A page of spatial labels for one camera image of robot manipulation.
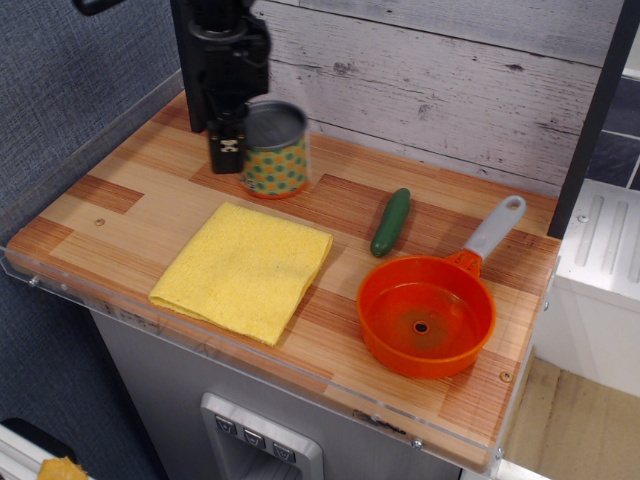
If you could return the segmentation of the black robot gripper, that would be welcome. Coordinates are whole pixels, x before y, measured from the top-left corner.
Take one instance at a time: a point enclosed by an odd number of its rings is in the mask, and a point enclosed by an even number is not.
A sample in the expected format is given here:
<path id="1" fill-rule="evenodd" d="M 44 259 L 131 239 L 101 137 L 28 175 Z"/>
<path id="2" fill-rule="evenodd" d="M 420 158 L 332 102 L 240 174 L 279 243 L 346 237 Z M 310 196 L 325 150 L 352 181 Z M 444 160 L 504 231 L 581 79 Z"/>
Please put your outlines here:
<path id="1" fill-rule="evenodd" d="M 246 104 L 269 92 L 271 39 L 266 31 L 248 29 L 237 35 L 204 37 L 200 43 L 212 170 L 240 173 L 247 142 Z"/>

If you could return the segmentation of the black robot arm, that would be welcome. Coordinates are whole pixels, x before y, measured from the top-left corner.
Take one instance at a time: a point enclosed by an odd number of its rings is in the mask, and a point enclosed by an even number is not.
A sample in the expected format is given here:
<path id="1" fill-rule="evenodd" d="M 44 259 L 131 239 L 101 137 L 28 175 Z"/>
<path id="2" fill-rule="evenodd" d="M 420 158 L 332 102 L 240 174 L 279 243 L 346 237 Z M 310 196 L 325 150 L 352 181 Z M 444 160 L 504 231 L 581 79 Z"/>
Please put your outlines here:
<path id="1" fill-rule="evenodd" d="M 269 92 L 271 37 L 251 1 L 173 1 L 191 129 L 205 131 L 212 170 L 242 171 L 249 102 Z"/>

